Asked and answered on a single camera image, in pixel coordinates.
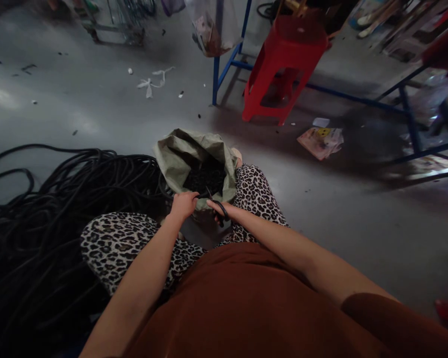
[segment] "hand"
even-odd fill
[[[210,200],[207,200],[206,204],[208,205],[208,207],[214,209],[214,212],[219,213],[224,218],[224,213],[221,210],[221,207],[219,205],[215,204],[214,202],[212,202]],[[221,204],[223,205],[224,209],[227,211],[227,215],[229,216],[229,219],[232,220],[232,215],[234,214],[234,210],[236,209],[236,207],[229,203],[226,203],[226,202],[222,202]],[[214,217],[214,221],[219,222],[217,216]]]
[[[196,209],[198,195],[199,193],[196,191],[185,191],[184,193],[174,194],[170,215],[184,222],[193,213],[194,209]]]

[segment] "cable coil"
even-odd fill
[[[112,150],[28,148],[73,153],[36,190],[28,169],[27,190],[0,204],[0,357],[51,356],[83,339],[109,297],[81,257],[80,234],[96,216],[165,210],[156,159]]]

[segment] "leopard print pants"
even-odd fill
[[[236,169],[236,176],[234,206],[287,226],[269,183],[258,167],[244,164]],[[144,214],[123,212],[98,216],[84,228],[81,235],[83,258],[110,295],[114,294],[134,258],[158,229],[159,224]],[[232,234],[218,246],[235,242],[258,241],[241,225],[233,223]],[[176,240],[164,290],[172,292],[179,278],[206,252],[186,240]]]

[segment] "brown top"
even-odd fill
[[[259,244],[219,247],[183,276],[126,357],[448,357],[448,331],[374,294],[341,309]]]

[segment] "concrete floor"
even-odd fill
[[[255,6],[244,43],[250,55],[269,29]],[[236,5],[240,23],[243,7]],[[130,48],[95,45],[80,24],[51,23],[34,9],[17,7],[0,16],[0,152],[46,143],[152,154],[156,141],[177,127],[219,133],[246,163],[264,171],[292,228],[416,311],[436,317],[433,300],[448,298],[448,179],[391,190],[361,171],[367,161],[401,154],[397,118],[307,89],[284,127],[272,119],[243,123],[241,94],[249,73],[232,68],[219,92],[220,105],[210,106],[213,61],[192,41],[185,12],[149,21],[144,48]],[[346,28],[338,36],[312,82],[370,95],[408,70],[376,55],[368,48],[371,42],[356,41],[355,34]],[[37,66],[31,75],[20,70],[28,64]],[[165,87],[146,99],[136,88],[139,80],[170,66],[176,69],[167,74]],[[315,117],[344,128],[344,149],[324,162],[296,142]],[[29,150],[0,162],[0,172],[27,167],[41,183],[66,157]],[[1,181],[0,202],[24,188],[19,176]],[[193,223],[183,231],[190,240],[212,245]]]

